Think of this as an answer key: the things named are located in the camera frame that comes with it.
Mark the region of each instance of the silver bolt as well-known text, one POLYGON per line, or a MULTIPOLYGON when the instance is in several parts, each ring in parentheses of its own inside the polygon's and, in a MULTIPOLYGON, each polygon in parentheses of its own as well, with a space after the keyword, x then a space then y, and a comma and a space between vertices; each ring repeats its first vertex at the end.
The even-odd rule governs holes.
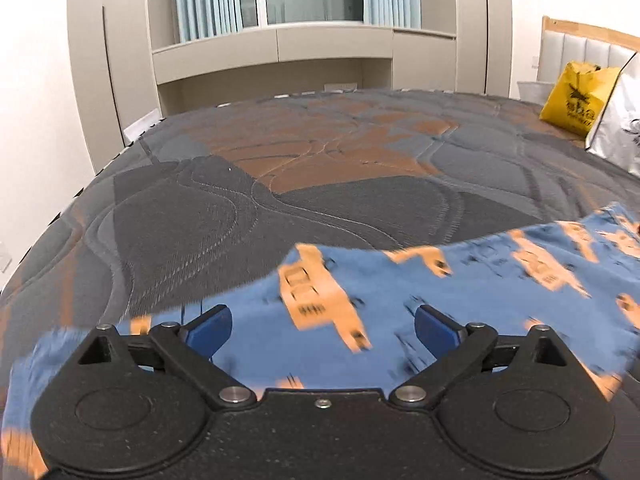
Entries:
POLYGON ((331 407, 331 401, 329 399, 318 399, 315 404, 316 408, 320 408, 321 410, 326 410, 331 407))
POLYGON ((427 396, 420 386, 400 386, 396 390, 396 398, 402 402, 420 402, 427 396))
POLYGON ((251 399, 251 390, 244 386, 228 386, 220 390, 220 399, 230 404, 238 404, 251 399))

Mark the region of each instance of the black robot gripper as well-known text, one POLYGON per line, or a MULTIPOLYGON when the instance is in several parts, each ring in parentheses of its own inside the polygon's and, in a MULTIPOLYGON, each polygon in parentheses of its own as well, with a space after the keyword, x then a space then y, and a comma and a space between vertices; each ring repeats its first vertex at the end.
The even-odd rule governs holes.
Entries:
POLYGON ((415 331, 437 361, 388 399, 268 389, 261 400, 209 361, 231 327, 219 305, 146 335, 92 330, 33 410, 47 478, 602 478, 612 410, 548 326, 499 336, 423 305, 415 331))

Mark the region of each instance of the white padded headboard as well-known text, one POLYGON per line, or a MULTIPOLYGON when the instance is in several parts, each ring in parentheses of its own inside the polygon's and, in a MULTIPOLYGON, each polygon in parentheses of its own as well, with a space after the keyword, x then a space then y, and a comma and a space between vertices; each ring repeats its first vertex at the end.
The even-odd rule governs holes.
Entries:
MULTIPOLYGON (((593 27, 574 22, 561 22, 545 16, 543 20, 542 42, 540 45, 540 62, 538 65, 538 81, 553 82, 558 80, 562 70, 570 61, 587 61, 600 65, 622 67, 631 58, 636 41, 640 38, 622 34, 615 30, 593 27), (575 30, 576 34, 550 30, 552 28, 575 30), (606 38, 611 42, 591 39, 606 38)), ((635 72, 640 70, 636 65, 635 72)))

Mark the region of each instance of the yellow plastic bag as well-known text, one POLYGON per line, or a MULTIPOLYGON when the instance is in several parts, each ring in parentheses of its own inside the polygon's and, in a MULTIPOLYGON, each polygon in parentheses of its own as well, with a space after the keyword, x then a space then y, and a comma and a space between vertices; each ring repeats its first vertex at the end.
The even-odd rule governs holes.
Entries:
POLYGON ((607 103, 619 73, 619 68, 567 63, 540 112, 540 119, 586 137, 607 103))

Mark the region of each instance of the white plastic bag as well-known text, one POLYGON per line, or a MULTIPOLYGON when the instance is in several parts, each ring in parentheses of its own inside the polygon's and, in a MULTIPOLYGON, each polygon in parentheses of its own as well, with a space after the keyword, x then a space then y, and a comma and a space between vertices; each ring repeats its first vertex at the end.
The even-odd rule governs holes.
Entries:
POLYGON ((640 53, 624 66, 586 139, 587 151, 640 177, 640 53))

